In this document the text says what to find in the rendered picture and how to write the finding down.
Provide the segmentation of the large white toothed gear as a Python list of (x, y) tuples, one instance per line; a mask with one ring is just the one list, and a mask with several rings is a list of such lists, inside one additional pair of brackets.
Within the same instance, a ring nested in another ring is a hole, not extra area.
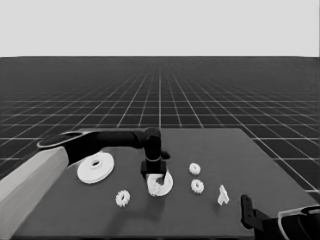
[(125, 207), (130, 201), (131, 195), (127, 190), (121, 190), (115, 197), (116, 204), (119, 207)]
[(149, 178), (147, 181), (148, 191), (151, 196), (158, 196), (162, 190), (162, 182), (159, 179)]

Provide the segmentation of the large thick white disc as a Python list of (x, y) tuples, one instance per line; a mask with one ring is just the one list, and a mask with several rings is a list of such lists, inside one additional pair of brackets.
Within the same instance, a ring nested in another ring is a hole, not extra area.
[(77, 177), (86, 184), (104, 180), (114, 169), (115, 161), (110, 153), (98, 152), (86, 157), (78, 166)]

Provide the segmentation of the white round carrier with pins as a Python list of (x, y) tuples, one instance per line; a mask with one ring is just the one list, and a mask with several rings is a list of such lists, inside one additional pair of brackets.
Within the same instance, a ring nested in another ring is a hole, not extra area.
[(154, 197), (162, 197), (167, 195), (173, 188), (173, 177), (170, 174), (169, 171), (166, 172), (166, 174), (151, 174), (151, 179), (157, 179), (159, 176), (164, 175), (165, 176), (165, 182), (162, 185), (162, 190), (161, 193), (158, 196), (154, 196)]

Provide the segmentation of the small white T-shaped piece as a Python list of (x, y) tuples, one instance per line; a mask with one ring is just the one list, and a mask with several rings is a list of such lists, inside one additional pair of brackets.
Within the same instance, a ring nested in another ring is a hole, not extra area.
[(217, 202), (220, 205), (229, 203), (229, 196), (228, 196), (228, 193), (227, 193), (227, 191), (226, 191), (226, 189), (225, 189), (225, 187), (223, 185), (221, 185), (219, 187), (219, 196), (218, 196)]

